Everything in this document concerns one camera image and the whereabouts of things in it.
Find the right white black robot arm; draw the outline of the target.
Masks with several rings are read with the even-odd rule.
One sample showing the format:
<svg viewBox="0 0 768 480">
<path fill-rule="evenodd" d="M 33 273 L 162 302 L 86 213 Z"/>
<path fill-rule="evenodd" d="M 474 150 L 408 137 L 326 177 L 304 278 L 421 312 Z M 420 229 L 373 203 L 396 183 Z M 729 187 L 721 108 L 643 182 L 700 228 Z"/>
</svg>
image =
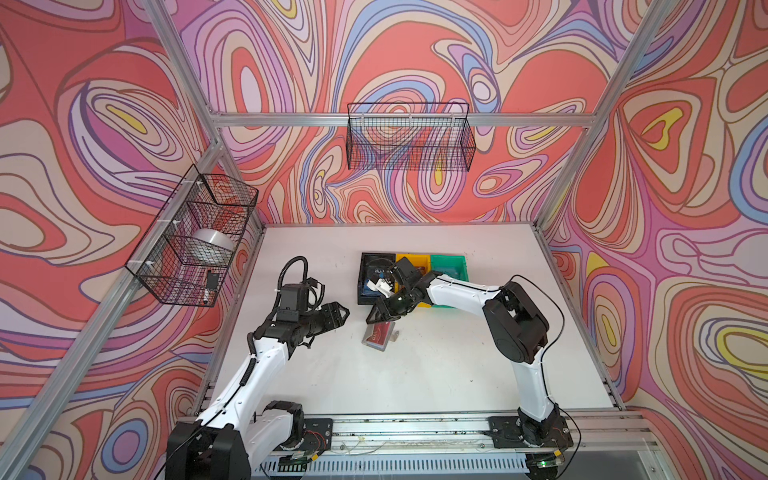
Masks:
<svg viewBox="0 0 768 480">
<path fill-rule="evenodd" d="M 446 273 L 425 273 L 402 258 L 386 267 L 372 267 L 364 286 L 379 294 L 366 318 L 369 325 L 397 321 L 420 304 L 445 306 L 485 319 L 497 350 L 514 369 L 520 394 L 519 431 L 529 446 L 541 446 L 561 419 L 550 398 L 542 357 L 549 322 L 523 286 L 511 279 L 485 286 Z"/>
</svg>

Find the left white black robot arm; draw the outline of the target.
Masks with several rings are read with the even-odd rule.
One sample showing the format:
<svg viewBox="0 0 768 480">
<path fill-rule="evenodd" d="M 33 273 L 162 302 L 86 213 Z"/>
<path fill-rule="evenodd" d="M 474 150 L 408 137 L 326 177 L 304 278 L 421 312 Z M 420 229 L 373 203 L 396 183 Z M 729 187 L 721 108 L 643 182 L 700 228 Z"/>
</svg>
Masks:
<svg viewBox="0 0 768 480">
<path fill-rule="evenodd" d="M 226 385 L 192 422 L 179 422 L 167 441 L 157 479 L 250 479 L 274 451 L 288 464 L 306 465 L 331 446 L 330 433 L 305 422 L 301 404 L 273 400 L 257 411 L 270 383 L 295 348 L 309 348 L 320 334 L 342 327 L 350 311 L 337 302 L 292 312 L 286 322 L 268 320 L 264 335 L 247 335 L 249 354 Z"/>
</svg>

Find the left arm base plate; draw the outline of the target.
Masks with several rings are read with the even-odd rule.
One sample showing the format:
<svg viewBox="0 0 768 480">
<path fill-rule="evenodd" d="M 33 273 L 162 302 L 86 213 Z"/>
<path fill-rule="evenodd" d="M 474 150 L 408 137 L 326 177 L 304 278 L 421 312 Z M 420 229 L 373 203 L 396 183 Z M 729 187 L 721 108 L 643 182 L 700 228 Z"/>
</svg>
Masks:
<svg viewBox="0 0 768 480">
<path fill-rule="evenodd" d="M 301 437 L 279 445 L 273 453 L 321 454 L 332 447 L 333 431 L 334 421 L 330 417 L 305 419 Z"/>
</svg>

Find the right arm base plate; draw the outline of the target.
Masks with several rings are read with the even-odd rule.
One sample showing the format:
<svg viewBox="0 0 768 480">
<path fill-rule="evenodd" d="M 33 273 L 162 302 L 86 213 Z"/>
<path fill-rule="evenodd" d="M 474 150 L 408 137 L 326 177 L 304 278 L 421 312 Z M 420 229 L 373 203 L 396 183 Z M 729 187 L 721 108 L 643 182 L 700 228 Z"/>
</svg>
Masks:
<svg viewBox="0 0 768 480">
<path fill-rule="evenodd" d="M 525 414 L 492 416 L 483 434 L 491 438 L 497 449 L 567 450 L 574 446 L 567 422 L 558 411 L 552 411 L 543 421 Z"/>
</svg>

